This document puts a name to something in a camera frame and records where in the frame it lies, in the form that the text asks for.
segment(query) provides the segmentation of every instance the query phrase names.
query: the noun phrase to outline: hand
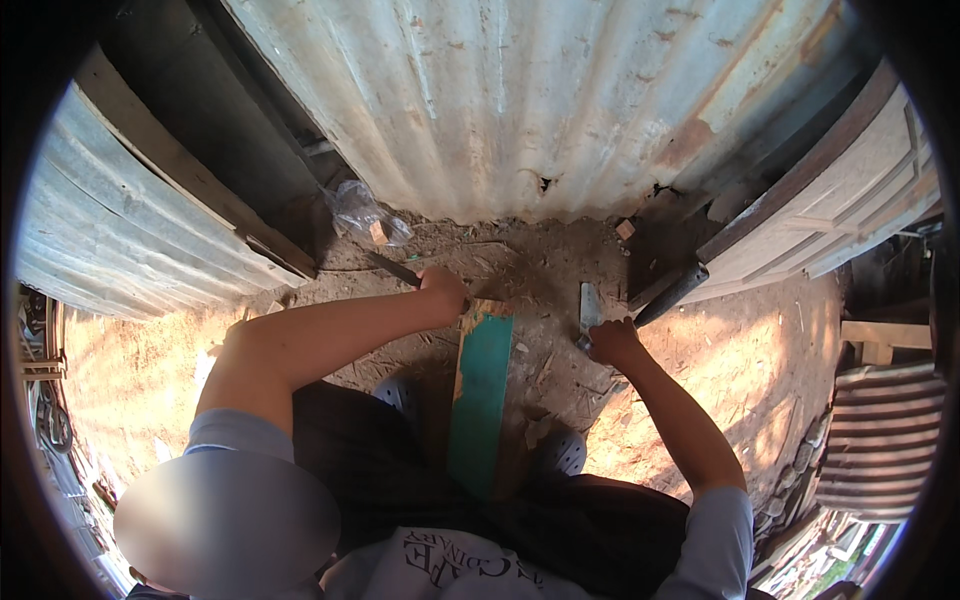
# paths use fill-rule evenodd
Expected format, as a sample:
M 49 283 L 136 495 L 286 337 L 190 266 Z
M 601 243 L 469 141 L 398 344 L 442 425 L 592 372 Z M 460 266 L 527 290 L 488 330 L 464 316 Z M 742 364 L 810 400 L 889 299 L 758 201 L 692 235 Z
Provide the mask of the hand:
M 639 353 L 646 351 L 636 336 L 634 320 L 624 317 L 623 321 L 604 321 L 591 327 L 590 358 L 603 365 L 611 365 L 623 371 L 623 365 L 629 364 Z
M 437 299 L 437 318 L 445 325 L 454 324 L 464 309 L 469 290 L 460 276 L 444 267 L 428 267 L 417 273 L 420 289 Z

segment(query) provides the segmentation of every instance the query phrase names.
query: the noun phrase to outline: gray t-shirt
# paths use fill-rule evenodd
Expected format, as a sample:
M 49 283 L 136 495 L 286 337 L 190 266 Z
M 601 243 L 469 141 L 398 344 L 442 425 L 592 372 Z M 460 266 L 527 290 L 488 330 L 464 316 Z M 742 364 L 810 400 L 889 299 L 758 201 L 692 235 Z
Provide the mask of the gray t-shirt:
M 275 425 L 217 408 L 190 426 L 184 454 L 215 448 L 262 452 L 293 462 L 293 442 Z M 750 498 L 739 488 L 704 493 L 690 508 L 677 568 L 657 600 L 743 598 L 754 555 Z M 576 584 L 525 563 L 512 550 L 462 531 L 397 527 L 394 535 L 354 550 L 321 581 L 330 600 L 589 600 Z

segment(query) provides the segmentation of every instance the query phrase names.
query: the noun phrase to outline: dirt floor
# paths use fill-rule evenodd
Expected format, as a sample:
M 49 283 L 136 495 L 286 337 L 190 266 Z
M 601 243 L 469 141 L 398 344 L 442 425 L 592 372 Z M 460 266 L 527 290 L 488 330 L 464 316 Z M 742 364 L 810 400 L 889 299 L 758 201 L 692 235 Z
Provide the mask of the dirt floor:
M 461 274 L 476 296 L 510 300 L 516 309 L 499 493 L 509 493 L 522 477 L 528 426 L 555 419 L 588 434 L 587 472 L 646 484 L 689 501 L 689 489 L 633 389 L 607 394 L 615 373 L 573 345 L 580 282 L 597 286 L 608 318 L 627 314 L 628 258 L 612 223 L 584 219 L 568 226 L 473 228 L 414 223 L 413 230 L 407 246 L 384 253 L 414 270 L 445 265 Z M 326 250 L 317 280 L 298 290 L 277 290 L 145 324 L 68 311 L 70 372 L 64 389 L 70 416 L 81 449 L 117 493 L 140 473 L 182 453 L 214 360 L 206 351 L 223 341 L 245 309 L 256 316 L 266 313 L 273 300 L 296 307 L 409 290 L 372 269 L 362 253 L 358 244 L 340 238 Z M 771 492 L 807 424 L 826 406 L 839 351 L 840 310 L 833 275 L 813 281 L 797 277 L 674 308 L 640 330 L 658 362 L 726 433 L 747 471 L 756 505 Z M 458 344 L 455 327 L 409 336 L 328 380 L 370 391 L 391 372 L 416 376 L 425 405 L 424 445 L 430 460 L 441 466 Z

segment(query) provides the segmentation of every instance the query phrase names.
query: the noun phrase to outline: rusty metal sheet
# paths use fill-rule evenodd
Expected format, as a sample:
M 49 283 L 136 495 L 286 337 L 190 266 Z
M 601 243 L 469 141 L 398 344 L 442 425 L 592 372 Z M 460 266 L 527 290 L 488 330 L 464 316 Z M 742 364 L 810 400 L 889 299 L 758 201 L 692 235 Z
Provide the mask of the rusty metal sheet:
M 14 265 L 51 298 L 132 320 L 306 282 L 145 167 L 73 85 L 36 160 Z
M 223 1 L 379 201 L 461 224 L 717 192 L 862 67 L 839 0 Z
M 821 506 L 868 521 L 906 519 L 936 447 L 945 391 L 928 360 L 837 375 Z

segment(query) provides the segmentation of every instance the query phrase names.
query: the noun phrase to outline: plastic bag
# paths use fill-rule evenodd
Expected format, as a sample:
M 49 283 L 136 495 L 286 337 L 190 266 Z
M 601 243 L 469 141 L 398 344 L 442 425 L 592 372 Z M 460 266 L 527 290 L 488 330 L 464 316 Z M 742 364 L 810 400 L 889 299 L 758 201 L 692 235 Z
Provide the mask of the plastic bag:
M 386 246 L 403 246 L 413 237 L 413 231 L 406 223 L 376 203 L 370 188 L 362 181 L 344 181 L 337 188 L 336 195 L 324 190 L 324 197 L 333 214 L 333 228 L 337 235 L 350 233 L 373 244 L 370 227 L 379 221 L 387 236 Z

